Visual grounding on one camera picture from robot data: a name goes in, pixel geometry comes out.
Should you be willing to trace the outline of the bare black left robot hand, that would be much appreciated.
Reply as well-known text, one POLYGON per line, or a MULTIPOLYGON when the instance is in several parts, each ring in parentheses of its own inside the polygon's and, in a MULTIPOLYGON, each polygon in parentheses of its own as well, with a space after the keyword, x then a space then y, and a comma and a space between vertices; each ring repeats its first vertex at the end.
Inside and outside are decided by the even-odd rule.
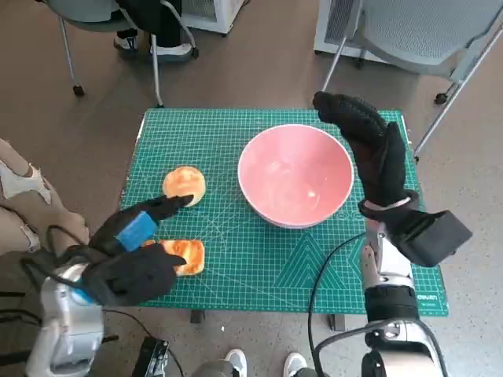
POLYGON ((159 196, 120 210, 91 236, 89 247, 108 257, 135 251, 155 234, 162 220, 174 216, 192 200, 193 195, 159 196))

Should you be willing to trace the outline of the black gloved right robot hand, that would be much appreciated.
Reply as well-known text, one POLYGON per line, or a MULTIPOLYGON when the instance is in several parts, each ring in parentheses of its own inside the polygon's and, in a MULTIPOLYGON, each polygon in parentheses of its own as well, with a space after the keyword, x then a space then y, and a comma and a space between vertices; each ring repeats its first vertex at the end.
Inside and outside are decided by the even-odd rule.
POLYGON ((397 123, 386 123, 373 106, 344 94, 318 91, 313 106, 350 145, 367 202, 391 208, 411 200, 405 190, 406 146, 397 123))

